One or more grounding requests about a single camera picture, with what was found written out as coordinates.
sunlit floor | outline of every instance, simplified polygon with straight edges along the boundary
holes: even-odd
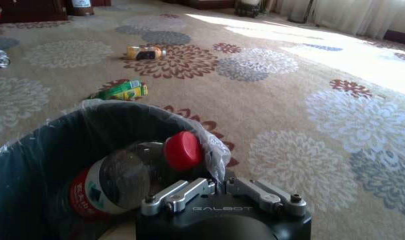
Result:
[[[299,44],[280,49],[405,94],[403,44],[352,37],[310,24],[292,24],[278,15],[273,16],[274,20],[271,16],[265,17],[269,20],[262,22],[198,14],[187,16],[223,25],[226,30],[246,37]]]

red bottle cap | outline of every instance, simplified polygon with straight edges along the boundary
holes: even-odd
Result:
[[[177,171],[186,171],[201,163],[203,150],[193,133],[182,131],[166,140],[165,157]]]

silver can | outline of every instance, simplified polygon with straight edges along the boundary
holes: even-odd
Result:
[[[10,65],[10,59],[5,51],[0,50],[0,68],[7,68]]]

curtain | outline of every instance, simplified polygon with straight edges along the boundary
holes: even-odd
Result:
[[[275,5],[275,0],[263,0],[265,11],[269,13]]]
[[[282,0],[279,13],[300,18],[308,0]],[[405,10],[405,0],[314,0],[315,24],[351,35],[380,39],[394,17]]]

beige carpet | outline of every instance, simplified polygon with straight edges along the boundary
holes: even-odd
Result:
[[[198,120],[230,147],[231,170],[303,195],[312,239],[405,239],[405,45],[277,15],[113,4],[0,25],[0,147],[139,76],[137,101]],[[145,44],[167,45],[167,57],[121,59]]]

